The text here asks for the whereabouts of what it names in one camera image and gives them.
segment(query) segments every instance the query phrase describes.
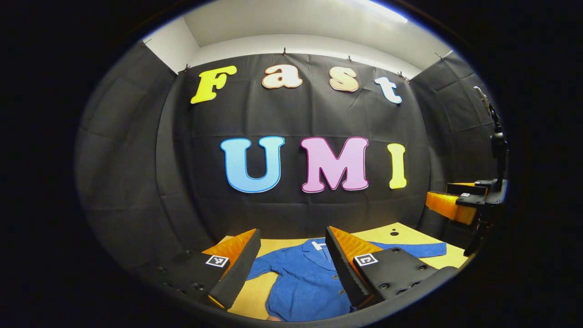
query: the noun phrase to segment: pink letter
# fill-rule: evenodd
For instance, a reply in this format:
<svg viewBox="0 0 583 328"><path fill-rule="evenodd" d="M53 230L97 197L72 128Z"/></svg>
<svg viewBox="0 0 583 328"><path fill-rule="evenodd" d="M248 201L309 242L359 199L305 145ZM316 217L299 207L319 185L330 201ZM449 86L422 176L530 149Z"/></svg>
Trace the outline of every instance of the pink letter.
<svg viewBox="0 0 583 328"><path fill-rule="evenodd" d="M303 139L301 146L308 152L308 182L301 187L306 193L324 190L325 186L320 182L320 170L332 190L338 188L344 171L346 180L342 183L343 189L362 190L368 187L364 177L364 150L368 146L366 138L348 138L338 158L324 138Z"/></svg>

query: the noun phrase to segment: blue letter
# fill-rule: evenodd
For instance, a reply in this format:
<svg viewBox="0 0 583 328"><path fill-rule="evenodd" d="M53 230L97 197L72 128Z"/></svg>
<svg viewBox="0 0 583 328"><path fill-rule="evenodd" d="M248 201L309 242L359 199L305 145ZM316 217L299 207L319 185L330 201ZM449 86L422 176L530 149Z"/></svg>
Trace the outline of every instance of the blue letter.
<svg viewBox="0 0 583 328"><path fill-rule="evenodd" d="M378 78L374 80L374 82L381 85L382 94L385 95L385 98L390 102L398 104L403 101L401 96L397 96L395 91L393 91L393 89L397 88L397 85L389 81L386 77L383 76L382 78Z"/></svg>
<svg viewBox="0 0 583 328"><path fill-rule="evenodd" d="M227 139L220 144L224 150L224 168L227 180L233 188L244 193L262 193L275 187L281 177L282 168L279 160L279 148L285 144L282 137L264 137L259 145L265 148L265 175L260 179L247 174L247 148L251 141L244 138Z"/></svg>

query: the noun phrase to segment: white ceiling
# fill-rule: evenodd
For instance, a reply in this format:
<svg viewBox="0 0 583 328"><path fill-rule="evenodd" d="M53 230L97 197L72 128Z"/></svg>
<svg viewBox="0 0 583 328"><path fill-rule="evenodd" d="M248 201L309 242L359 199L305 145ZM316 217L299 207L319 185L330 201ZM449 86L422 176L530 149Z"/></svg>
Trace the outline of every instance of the white ceiling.
<svg viewBox="0 0 583 328"><path fill-rule="evenodd" d="M217 0L184 15L201 47L264 34L310 34L369 46L420 69L451 47L368 0Z"/></svg>

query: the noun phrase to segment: blue jacket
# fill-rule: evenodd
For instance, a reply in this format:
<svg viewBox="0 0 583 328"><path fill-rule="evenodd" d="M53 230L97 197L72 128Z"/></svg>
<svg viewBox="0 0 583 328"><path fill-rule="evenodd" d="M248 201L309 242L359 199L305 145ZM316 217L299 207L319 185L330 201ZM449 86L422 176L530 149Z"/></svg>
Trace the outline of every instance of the blue jacket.
<svg viewBox="0 0 583 328"><path fill-rule="evenodd" d="M441 256L446 253L446 243L371 243L382 249L400 247L415 257ZM328 319L351 312L350 301L340 283L324 238L309 239L302 245L282 248L258 257L247 280L270 271L279 276L265 304L269 315L282 321L298 322Z"/></svg>

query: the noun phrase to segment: wrinkled fabric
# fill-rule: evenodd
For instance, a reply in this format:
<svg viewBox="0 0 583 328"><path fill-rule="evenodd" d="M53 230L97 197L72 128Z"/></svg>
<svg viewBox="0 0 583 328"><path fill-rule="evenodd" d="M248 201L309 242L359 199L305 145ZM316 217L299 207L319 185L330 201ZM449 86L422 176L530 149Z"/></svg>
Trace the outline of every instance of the wrinkled fabric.
<svg viewBox="0 0 583 328"><path fill-rule="evenodd" d="M309 239L302 245L287 247L255 259L247 280L273 271L279 274L265 307L282 321L299 322L329 319L351 312L352 307L340 283L326 245L317 250ZM371 242L382 249L400 247L415 257L445 255L446 243L399 245Z"/></svg>

